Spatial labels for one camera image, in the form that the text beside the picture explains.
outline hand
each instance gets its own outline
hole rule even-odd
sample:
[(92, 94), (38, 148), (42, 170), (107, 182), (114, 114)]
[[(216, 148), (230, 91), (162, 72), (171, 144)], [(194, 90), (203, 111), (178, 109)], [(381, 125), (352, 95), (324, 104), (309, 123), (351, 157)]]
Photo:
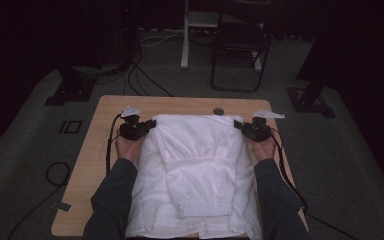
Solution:
[(252, 153), (254, 154), (257, 162), (274, 158), (276, 142), (273, 138), (268, 138), (262, 142), (254, 142), (245, 137), (245, 141), (251, 146)]
[(124, 158), (131, 161), (133, 164), (139, 159), (140, 150), (145, 141), (147, 135), (139, 138), (136, 141), (126, 139), (122, 136), (117, 136), (115, 140), (115, 146), (117, 148), (117, 156), (118, 158)]

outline white fabric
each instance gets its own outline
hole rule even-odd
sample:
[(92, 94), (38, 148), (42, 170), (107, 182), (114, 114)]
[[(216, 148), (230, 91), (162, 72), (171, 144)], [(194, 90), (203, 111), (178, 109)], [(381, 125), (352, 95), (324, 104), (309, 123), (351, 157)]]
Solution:
[(158, 115), (146, 138), (127, 236), (261, 239), (238, 116)]

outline white tag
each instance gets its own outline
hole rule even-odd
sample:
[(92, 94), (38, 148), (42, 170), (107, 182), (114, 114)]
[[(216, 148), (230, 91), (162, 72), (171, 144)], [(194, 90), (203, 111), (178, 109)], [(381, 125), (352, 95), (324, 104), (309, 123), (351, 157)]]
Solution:
[(269, 112), (266, 110), (260, 110), (258, 112), (254, 112), (254, 117), (262, 117), (262, 118), (285, 118), (284, 114), (277, 114), (274, 112)]
[(121, 113), (121, 117), (128, 117), (132, 115), (139, 115), (140, 110), (127, 106), (124, 111)]

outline long sleeve shirt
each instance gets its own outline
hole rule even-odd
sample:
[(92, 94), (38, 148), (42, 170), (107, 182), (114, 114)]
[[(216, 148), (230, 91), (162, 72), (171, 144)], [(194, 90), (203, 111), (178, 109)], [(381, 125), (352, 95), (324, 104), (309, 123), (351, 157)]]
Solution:
[[(283, 181), (273, 159), (254, 167), (261, 208), (264, 240), (311, 239), (298, 215), (300, 200)], [(118, 159), (92, 196), (93, 213), (83, 239), (126, 239), (137, 169), (126, 159)]]

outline dark background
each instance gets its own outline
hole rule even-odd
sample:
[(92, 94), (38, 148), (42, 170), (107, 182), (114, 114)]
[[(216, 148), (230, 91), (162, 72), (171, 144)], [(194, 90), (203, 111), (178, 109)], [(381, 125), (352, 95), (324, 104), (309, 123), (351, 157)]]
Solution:
[[(297, 77), (326, 81), (340, 92), (384, 173), (384, 1), (277, 2), (288, 13), (287, 37), (316, 38)], [(182, 28), (183, 1), (137, 3), (140, 27)], [(191, 9), (218, 4), (194, 0)], [(116, 54), (129, 49), (123, 36), (132, 25), (126, 6), (115, 0), (0, 0), (0, 136), (36, 83), (62, 59), (92, 67), (128, 60), (128, 54)]]

